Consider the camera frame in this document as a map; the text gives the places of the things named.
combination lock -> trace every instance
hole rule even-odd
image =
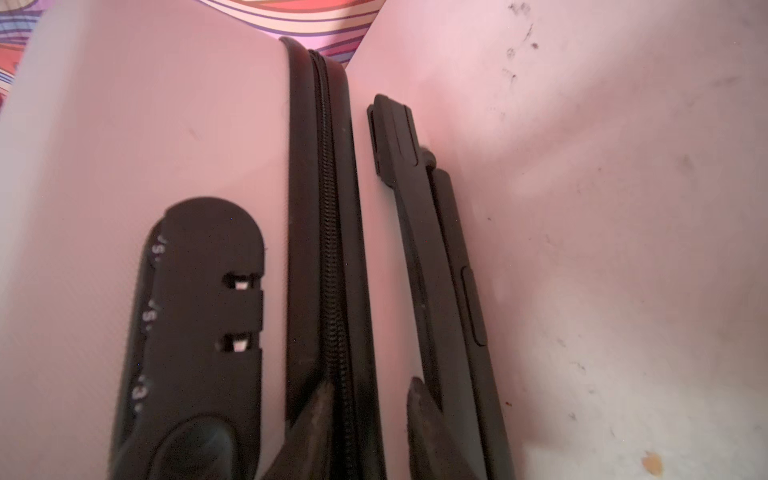
[[[231,202],[169,208],[142,254],[114,429],[114,480],[253,478],[264,245]]]

zipper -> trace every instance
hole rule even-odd
[[[310,50],[315,73],[320,209],[320,324],[324,375],[335,386],[331,477],[357,479],[357,431],[350,369],[346,298],[336,182],[336,155],[326,62]]]

striped fabric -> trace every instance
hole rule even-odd
[[[8,95],[24,46],[54,0],[0,0],[0,104]]]
[[[32,30],[54,1],[0,0],[0,106]],[[385,0],[197,1],[274,37],[293,37],[346,66]]]
[[[199,0],[346,65],[384,0]]]

suitcase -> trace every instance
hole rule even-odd
[[[449,176],[406,106],[371,98],[354,145],[340,65],[188,0],[57,5],[19,79],[0,117],[9,478],[386,478],[394,442],[414,478],[513,476]],[[407,399],[378,387],[399,347],[374,354],[356,148],[399,214]],[[406,400],[386,438],[379,404]]]

black handle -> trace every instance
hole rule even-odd
[[[509,455],[502,406],[498,400],[491,356],[488,353],[488,337],[485,334],[475,274],[469,266],[469,255],[464,242],[462,223],[458,218],[451,177],[445,171],[435,169],[430,174],[430,180],[451,267],[458,311],[462,317],[488,479],[514,478],[515,471]]]
[[[395,193],[425,384],[472,471],[486,478],[467,351],[426,161],[410,109],[377,95],[369,108],[376,171]]]

